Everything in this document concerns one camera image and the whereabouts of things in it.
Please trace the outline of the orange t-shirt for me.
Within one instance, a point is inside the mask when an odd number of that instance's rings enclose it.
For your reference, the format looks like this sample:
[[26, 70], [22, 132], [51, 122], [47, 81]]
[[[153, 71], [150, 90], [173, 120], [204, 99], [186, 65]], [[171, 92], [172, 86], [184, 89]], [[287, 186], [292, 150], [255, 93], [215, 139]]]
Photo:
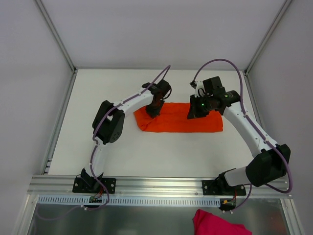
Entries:
[[188, 103], [165, 103], [160, 115], [152, 118], [142, 107], [134, 112], [139, 129], [152, 133], [217, 133], [224, 129], [219, 112], [212, 111], [208, 116], [187, 119]]

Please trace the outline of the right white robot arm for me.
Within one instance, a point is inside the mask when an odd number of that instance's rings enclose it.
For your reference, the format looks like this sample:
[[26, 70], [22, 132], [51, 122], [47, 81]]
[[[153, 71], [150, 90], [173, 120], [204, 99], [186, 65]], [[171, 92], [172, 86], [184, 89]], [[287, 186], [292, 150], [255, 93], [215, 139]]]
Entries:
[[291, 150], [286, 144], [278, 144], [256, 123], [245, 109], [241, 93], [227, 92], [218, 76], [192, 81], [190, 85], [195, 93], [190, 96], [187, 118], [203, 118], [213, 111], [219, 112], [237, 130], [253, 157], [247, 166], [219, 174], [213, 186], [221, 194], [229, 194], [237, 186], [269, 187], [270, 182], [287, 176], [289, 187], [276, 191], [289, 193], [293, 186], [289, 168]]

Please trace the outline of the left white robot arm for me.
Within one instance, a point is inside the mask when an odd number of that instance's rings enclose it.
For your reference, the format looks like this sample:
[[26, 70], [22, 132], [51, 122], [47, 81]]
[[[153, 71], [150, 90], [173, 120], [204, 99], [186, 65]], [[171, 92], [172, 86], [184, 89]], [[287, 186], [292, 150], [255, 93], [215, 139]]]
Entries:
[[105, 100], [101, 103], [92, 123], [94, 147], [88, 164], [76, 176], [72, 188], [74, 193], [114, 194], [114, 178], [104, 176], [106, 149], [122, 135], [127, 115], [144, 108], [150, 118], [156, 118], [164, 105], [164, 101], [172, 92], [170, 84], [165, 80], [158, 83], [145, 83], [138, 92], [130, 97], [112, 103]]

